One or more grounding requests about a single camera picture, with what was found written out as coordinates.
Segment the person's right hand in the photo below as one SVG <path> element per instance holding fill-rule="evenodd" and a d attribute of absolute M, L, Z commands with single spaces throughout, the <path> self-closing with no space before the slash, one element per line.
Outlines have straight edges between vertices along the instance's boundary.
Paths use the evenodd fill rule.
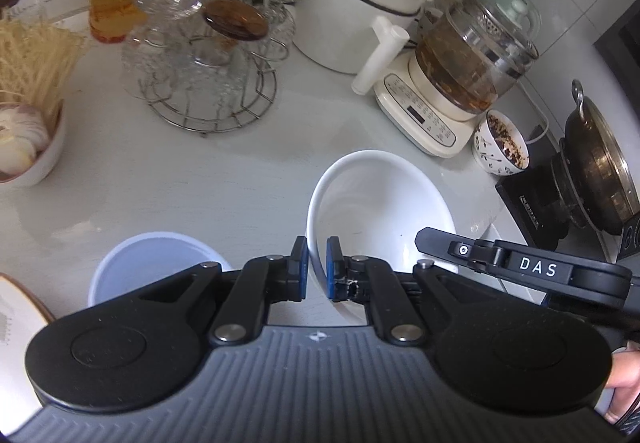
<path fill-rule="evenodd" d="M 639 405 L 639 357 L 639 343 L 632 341 L 612 355 L 612 371 L 605 385 L 606 389 L 614 390 L 604 414 L 609 423 L 617 423 Z"/>

